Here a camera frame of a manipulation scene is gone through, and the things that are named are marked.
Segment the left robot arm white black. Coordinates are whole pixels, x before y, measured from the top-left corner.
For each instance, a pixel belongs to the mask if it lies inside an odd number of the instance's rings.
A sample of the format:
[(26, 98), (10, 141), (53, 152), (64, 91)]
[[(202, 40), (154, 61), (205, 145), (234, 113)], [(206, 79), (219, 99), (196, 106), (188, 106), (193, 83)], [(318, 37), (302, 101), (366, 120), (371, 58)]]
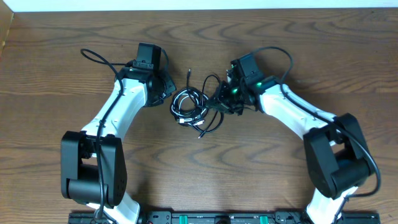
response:
[(69, 214), (69, 223), (142, 223), (141, 206), (126, 192), (123, 139), (137, 112), (158, 106), (176, 90), (164, 49), (140, 43), (137, 57), (115, 70), (114, 88), (98, 114), (81, 131), (67, 131), (60, 143), (64, 198), (93, 208)]

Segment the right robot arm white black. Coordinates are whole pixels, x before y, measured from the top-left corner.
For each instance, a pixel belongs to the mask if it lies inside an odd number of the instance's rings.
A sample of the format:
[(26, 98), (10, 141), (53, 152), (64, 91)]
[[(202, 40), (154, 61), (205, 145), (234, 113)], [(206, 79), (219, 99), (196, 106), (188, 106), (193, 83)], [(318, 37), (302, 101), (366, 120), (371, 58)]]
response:
[(253, 53), (231, 61), (227, 80), (210, 104), (228, 114), (242, 114), (248, 106), (278, 119), (303, 140), (312, 200), (297, 223), (378, 223), (371, 214), (346, 214), (345, 204), (359, 197), (358, 188), (371, 175), (380, 175), (369, 153), (358, 120), (320, 110), (296, 95), (283, 78), (267, 77)]

